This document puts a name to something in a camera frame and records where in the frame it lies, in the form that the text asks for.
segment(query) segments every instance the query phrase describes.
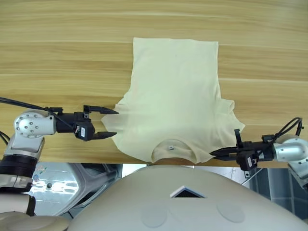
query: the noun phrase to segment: black cable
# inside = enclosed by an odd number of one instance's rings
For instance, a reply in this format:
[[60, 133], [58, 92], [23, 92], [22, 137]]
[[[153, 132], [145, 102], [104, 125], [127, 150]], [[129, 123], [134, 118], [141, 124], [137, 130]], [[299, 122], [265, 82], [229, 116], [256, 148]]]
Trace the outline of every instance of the black cable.
[[43, 110], [43, 111], [47, 111], [49, 112], [51, 115], [53, 115], [55, 118], [57, 118], [58, 120], [60, 120], [62, 123], [64, 123], [65, 125], [67, 125], [69, 128], [72, 129], [72, 131], [74, 132], [74, 128], [67, 123], [65, 120], [63, 120], [62, 118], [60, 118], [56, 113], [54, 113], [52, 110], [50, 110], [50, 108], [48, 107], [40, 107], [40, 106], [36, 106], [34, 104], [29, 104], [29, 103], [24, 103], [21, 101], [17, 101], [17, 100], [11, 100], [11, 99], [7, 99], [7, 98], [3, 98], [0, 97], [0, 103], [6, 103], [6, 104], [11, 104], [11, 105], [15, 105], [15, 106], [19, 106], [19, 107], [25, 107], [25, 108], [30, 108], [30, 109], [35, 109], [35, 110]]
[[10, 137], [9, 137], [7, 134], [5, 134], [5, 133], [2, 132], [2, 131], [0, 131], [0, 134], [1, 134], [2, 136], [4, 136], [8, 141], [10, 141]]
[[3, 142], [4, 142], [6, 145], [8, 145], [7, 140], [2, 136], [2, 134], [0, 134], [0, 138], [3, 140]]
[[74, 219], [70, 211], [68, 211], [67, 213], [71, 216], [72, 219]]

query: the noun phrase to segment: wooden table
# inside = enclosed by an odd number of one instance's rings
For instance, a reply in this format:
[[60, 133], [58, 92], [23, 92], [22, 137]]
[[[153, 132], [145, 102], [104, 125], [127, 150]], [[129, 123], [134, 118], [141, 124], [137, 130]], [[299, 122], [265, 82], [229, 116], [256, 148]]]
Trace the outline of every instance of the wooden table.
[[[113, 108], [129, 88], [133, 37], [218, 41], [222, 97], [235, 100], [244, 140], [259, 141], [295, 116], [308, 123], [306, 0], [0, 0], [1, 96], [65, 112]], [[21, 112], [1, 105], [0, 130], [12, 135]], [[91, 116], [103, 130], [101, 115]], [[140, 163], [111, 139], [72, 134], [46, 137], [41, 160]]]

